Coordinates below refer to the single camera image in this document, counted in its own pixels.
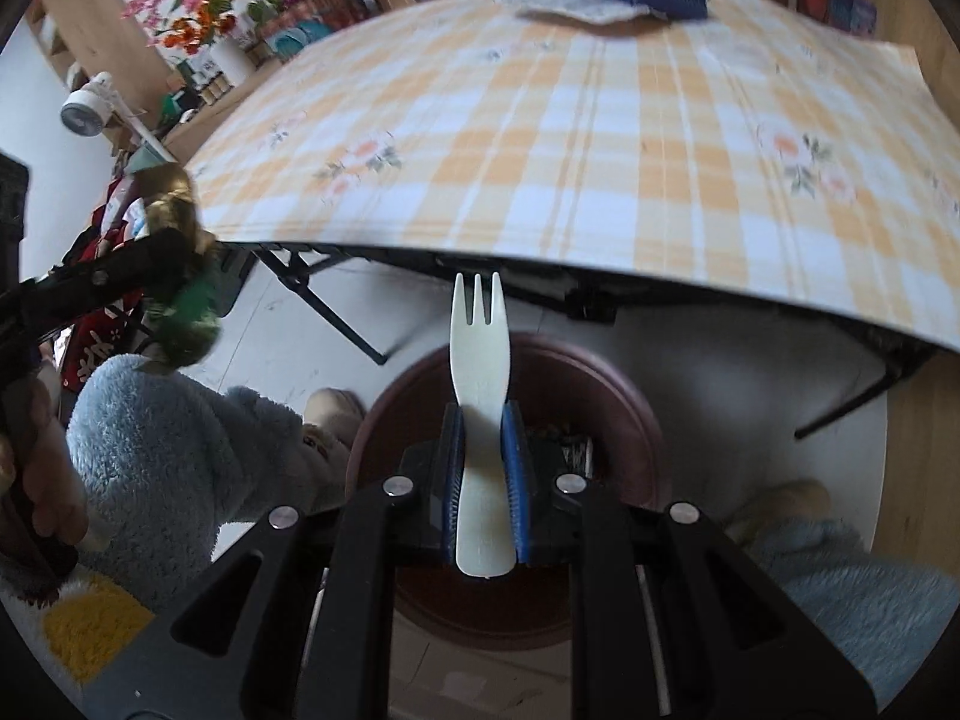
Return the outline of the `person's left hand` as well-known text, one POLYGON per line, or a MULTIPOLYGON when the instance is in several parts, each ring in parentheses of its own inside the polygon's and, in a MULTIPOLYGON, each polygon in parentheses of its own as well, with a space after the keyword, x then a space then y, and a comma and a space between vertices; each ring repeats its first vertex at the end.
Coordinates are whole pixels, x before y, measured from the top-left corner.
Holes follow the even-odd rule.
POLYGON ((21 479, 39 535, 57 536, 76 546, 89 525, 85 488, 71 463, 49 389, 37 377, 29 383, 28 426, 34 439, 23 455, 14 451, 7 436, 2 437, 2 479, 21 479))

